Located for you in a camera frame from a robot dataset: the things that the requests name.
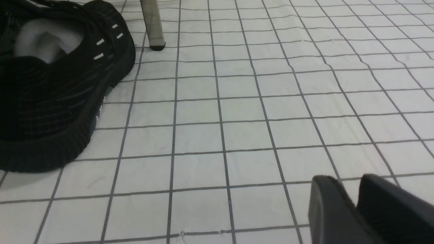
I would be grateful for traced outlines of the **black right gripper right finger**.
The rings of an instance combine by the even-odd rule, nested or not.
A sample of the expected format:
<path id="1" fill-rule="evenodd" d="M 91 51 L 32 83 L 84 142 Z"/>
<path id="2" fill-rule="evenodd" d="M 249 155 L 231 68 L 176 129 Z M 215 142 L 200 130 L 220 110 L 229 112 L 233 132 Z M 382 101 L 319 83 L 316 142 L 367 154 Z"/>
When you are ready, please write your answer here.
<path id="1" fill-rule="evenodd" d="M 386 244 L 432 244 L 433 205 L 374 174 L 361 178 L 357 210 Z"/>

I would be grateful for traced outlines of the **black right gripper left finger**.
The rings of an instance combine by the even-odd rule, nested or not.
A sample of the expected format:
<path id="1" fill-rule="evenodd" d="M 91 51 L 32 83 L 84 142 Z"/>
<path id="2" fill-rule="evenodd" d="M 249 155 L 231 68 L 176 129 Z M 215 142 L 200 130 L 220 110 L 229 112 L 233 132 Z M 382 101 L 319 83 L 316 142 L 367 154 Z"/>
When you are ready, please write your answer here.
<path id="1" fill-rule="evenodd" d="M 313 244 L 382 244 L 349 198 L 331 176 L 314 176 L 308 219 Z"/>

